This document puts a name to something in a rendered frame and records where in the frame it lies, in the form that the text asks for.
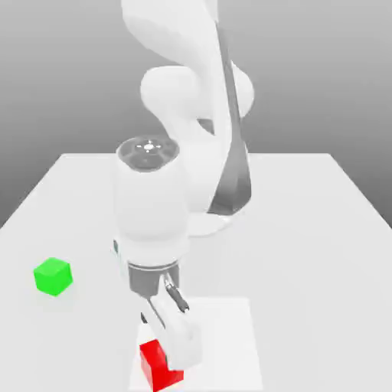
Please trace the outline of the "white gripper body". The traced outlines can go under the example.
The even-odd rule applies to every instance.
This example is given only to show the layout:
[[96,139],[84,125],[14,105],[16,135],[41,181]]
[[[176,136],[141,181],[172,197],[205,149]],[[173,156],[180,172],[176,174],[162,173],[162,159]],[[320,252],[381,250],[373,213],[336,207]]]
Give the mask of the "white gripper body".
[[190,310],[180,310],[166,289],[150,299],[140,297],[139,308],[162,346],[171,370],[187,370],[201,363],[201,327]]

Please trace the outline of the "small red cube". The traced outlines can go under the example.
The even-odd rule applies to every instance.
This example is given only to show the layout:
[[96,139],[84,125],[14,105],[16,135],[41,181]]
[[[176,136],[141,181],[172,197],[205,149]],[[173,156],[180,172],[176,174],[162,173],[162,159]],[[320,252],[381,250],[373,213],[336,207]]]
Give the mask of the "small red cube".
[[166,356],[157,339],[139,346],[141,368],[152,392],[170,387],[184,379],[184,371],[168,369]]

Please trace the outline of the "small green cube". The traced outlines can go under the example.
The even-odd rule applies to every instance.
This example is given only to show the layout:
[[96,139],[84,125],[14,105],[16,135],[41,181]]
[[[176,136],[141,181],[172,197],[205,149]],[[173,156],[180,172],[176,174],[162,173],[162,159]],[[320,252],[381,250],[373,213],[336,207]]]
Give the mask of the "small green cube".
[[47,258],[33,274],[37,289],[51,296],[58,296],[73,282],[70,264],[55,257]]

